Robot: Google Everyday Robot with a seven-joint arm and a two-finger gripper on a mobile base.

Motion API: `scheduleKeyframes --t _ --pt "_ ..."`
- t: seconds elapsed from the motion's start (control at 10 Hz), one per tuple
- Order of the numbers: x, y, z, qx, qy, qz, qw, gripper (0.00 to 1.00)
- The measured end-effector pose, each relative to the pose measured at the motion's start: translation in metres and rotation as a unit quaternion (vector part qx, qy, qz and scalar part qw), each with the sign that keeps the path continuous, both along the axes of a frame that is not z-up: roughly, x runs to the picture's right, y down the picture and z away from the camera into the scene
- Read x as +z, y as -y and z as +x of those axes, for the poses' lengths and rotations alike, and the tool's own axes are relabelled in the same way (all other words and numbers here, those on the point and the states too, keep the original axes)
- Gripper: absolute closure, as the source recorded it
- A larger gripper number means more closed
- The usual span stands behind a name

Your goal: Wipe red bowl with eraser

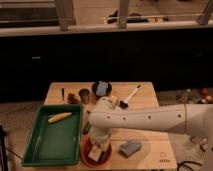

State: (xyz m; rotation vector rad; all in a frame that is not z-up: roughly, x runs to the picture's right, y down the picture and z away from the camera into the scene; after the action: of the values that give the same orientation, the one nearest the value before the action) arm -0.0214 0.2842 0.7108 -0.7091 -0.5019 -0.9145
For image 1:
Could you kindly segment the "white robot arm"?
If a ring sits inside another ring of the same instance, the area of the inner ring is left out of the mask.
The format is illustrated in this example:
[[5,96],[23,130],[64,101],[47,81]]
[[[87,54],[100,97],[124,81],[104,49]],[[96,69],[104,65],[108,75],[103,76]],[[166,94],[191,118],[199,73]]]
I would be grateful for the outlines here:
[[202,171],[213,171],[213,104],[178,104],[141,109],[116,109],[110,97],[100,98],[89,115],[91,135],[106,142],[111,128],[186,134],[206,138]]

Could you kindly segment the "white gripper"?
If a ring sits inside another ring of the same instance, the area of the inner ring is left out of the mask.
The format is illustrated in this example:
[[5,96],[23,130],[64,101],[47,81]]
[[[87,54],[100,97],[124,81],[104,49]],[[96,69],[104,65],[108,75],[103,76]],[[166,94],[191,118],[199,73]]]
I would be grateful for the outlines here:
[[111,130],[109,128],[91,127],[90,141],[101,150],[107,150],[110,144]]

